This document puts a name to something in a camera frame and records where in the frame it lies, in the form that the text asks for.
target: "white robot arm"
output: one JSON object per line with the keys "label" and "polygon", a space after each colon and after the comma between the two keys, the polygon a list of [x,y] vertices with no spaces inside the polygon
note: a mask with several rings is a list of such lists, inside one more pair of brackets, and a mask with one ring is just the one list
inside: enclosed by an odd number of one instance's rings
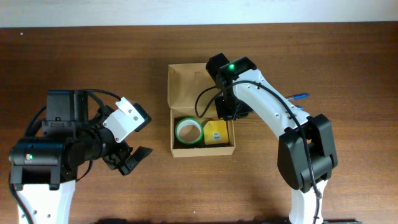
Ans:
{"label": "white robot arm", "polygon": [[[128,175],[152,150],[145,147],[131,155],[124,138],[140,131],[150,116],[137,103],[118,98],[118,109],[104,106],[93,92],[103,90],[50,90],[46,119],[34,120],[25,136],[12,148],[10,190],[18,203],[20,224],[67,224],[75,191],[77,168],[102,158],[111,170]],[[88,120],[87,97],[100,105]],[[44,137],[35,137],[43,127]]]}
{"label": "white robot arm", "polygon": [[[292,110],[292,112],[296,115],[297,120],[301,125],[304,125],[308,122],[307,117],[310,115],[298,109],[291,102],[286,100],[277,90],[275,90],[262,76],[260,70],[248,70],[242,74],[240,74],[239,78],[234,80],[235,82],[240,81],[254,81],[257,83],[261,83],[268,89],[272,90],[274,93],[278,94],[287,104],[287,106]],[[268,124],[271,128],[272,132],[274,132],[277,139],[279,136],[285,133],[286,128],[295,129],[297,125],[290,119],[290,115],[286,111],[286,109],[281,105],[280,101],[272,96],[269,92],[258,89],[257,86],[253,84],[238,84],[233,87],[233,91],[235,96],[245,102],[248,106],[250,106],[259,116],[260,118]],[[323,193],[323,189],[325,188],[327,180],[323,180],[317,184],[318,189],[321,193]],[[301,190],[292,189],[292,209],[289,214],[289,219],[292,224],[306,224],[312,223],[313,216],[315,214],[316,209],[316,195],[311,187],[310,191],[307,193],[303,193]],[[321,213],[318,214],[318,219],[316,224],[323,223],[323,218]]]}
{"label": "white robot arm", "polygon": [[[229,62],[223,54],[218,54],[209,59],[206,69],[216,87],[221,90],[220,93],[223,93],[223,96],[215,98],[219,118],[243,118],[249,112],[255,111],[279,140],[278,168],[292,188],[290,222],[323,223],[320,214],[322,200],[317,200],[309,174],[313,167],[318,193],[322,194],[331,177],[332,168],[337,166],[330,122],[322,114],[313,118],[291,104],[266,81],[247,57]],[[273,94],[260,87],[267,88]],[[308,145],[308,151],[311,151],[311,167],[307,165],[299,129],[304,130],[307,139],[312,140]]]}

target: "green tape roll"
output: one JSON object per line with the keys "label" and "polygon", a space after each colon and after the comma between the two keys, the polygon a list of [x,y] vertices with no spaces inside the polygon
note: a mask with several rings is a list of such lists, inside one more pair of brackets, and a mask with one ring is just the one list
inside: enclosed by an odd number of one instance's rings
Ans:
{"label": "green tape roll", "polygon": [[[190,142],[186,142],[186,141],[182,140],[180,138],[180,131],[185,126],[194,126],[194,127],[196,127],[200,131],[199,137],[196,140],[190,141]],[[179,121],[177,123],[177,125],[175,126],[174,135],[178,139],[178,141],[180,141],[183,144],[195,144],[195,143],[198,143],[199,141],[201,141],[203,139],[203,126],[195,118],[184,118],[181,121]]]}

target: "cardboard box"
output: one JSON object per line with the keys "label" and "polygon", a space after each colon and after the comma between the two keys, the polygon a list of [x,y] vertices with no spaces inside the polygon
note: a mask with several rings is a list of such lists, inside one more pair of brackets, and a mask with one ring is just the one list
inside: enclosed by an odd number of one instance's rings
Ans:
{"label": "cardboard box", "polygon": [[[220,156],[232,155],[235,150],[235,135],[233,121],[227,121],[229,143],[223,146],[209,145],[204,147],[189,148],[180,143],[175,135],[176,120],[179,118],[192,117],[204,124],[208,120],[217,120],[216,107],[212,104],[202,118],[195,114],[195,101],[198,95],[206,88],[215,85],[207,73],[205,63],[191,63],[169,65],[167,82],[167,102],[170,106],[170,148],[173,157],[192,156]],[[198,112],[201,113],[208,102],[219,90],[210,90],[200,98]]]}

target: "wooden table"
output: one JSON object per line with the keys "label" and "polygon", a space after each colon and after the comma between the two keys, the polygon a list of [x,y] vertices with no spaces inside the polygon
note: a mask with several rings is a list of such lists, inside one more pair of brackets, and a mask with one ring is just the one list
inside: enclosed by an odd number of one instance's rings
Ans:
{"label": "wooden table", "polygon": [[256,114],[235,122],[233,156],[171,156],[167,65],[219,52],[248,56],[283,95],[310,93],[295,104],[331,120],[339,165],[325,190],[325,219],[398,222],[398,23],[387,22],[0,29],[1,223],[17,221],[10,148],[48,89],[80,88],[139,102],[153,122],[127,141],[154,152],[127,177],[96,161],[76,185],[70,223],[287,217],[277,140]]}

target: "pen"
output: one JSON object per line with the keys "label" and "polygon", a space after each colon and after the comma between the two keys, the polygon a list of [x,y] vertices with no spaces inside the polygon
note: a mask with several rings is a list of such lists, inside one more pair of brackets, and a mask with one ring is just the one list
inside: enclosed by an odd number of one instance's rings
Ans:
{"label": "pen", "polygon": [[308,93],[301,93],[301,94],[296,94],[293,96],[288,96],[288,97],[286,97],[286,100],[298,100],[298,99],[306,98],[308,96],[310,96]]}

